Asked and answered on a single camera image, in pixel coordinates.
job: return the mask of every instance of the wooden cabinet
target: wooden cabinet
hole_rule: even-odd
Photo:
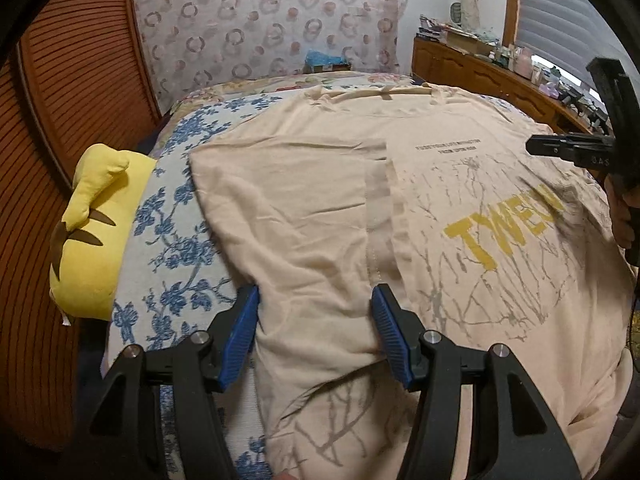
[[[590,133],[574,111],[540,93],[530,81],[441,43],[415,38],[412,70],[429,83],[504,99],[556,133]]]

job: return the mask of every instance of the silver bolt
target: silver bolt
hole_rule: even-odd
[[[198,330],[191,334],[191,342],[196,345],[204,345],[209,340],[209,332]]]
[[[427,330],[422,336],[427,343],[431,343],[435,345],[442,341],[442,334],[440,332],[436,332],[435,330]]]
[[[507,355],[511,353],[511,350],[509,350],[509,347],[502,343],[498,343],[497,345],[494,345],[493,350],[494,350],[494,354],[496,354],[498,357],[507,357]]]
[[[138,357],[142,352],[142,346],[140,345],[128,345],[124,347],[122,351],[122,355],[127,359],[133,359],[134,357]]]

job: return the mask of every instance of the blue flower pattern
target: blue flower pattern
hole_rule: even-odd
[[[127,344],[141,344],[147,351],[178,344],[195,330],[206,329],[216,313],[235,301],[219,244],[196,200],[187,156],[232,124],[281,99],[268,94],[205,106],[175,128],[134,217],[121,269],[121,276],[130,278],[121,278],[116,292],[110,360]],[[252,366],[244,370],[253,372]],[[225,395],[216,398],[224,406]],[[240,478],[268,480],[272,474],[264,454],[265,438],[260,436],[255,399],[253,403],[255,421],[249,435],[246,429],[226,426],[226,408],[219,408],[218,415],[230,449],[237,450],[232,456]],[[161,413],[167,469],[172,480],[182,480],[170,386],[161,387]]]

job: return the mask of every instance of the window blind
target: window blind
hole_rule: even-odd
[[[516,44],[529,47],[591,87],[587,64],[596,56],[619,59],[639,93],[638,70],[588,0],[520,0]]]

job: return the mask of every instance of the yellow plush toy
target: yellow plush toy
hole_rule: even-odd
[[[80,158],[50,244],[50,295],[65,313],[111,319],[127,237],[155,165],[148,156],[104,144]]]

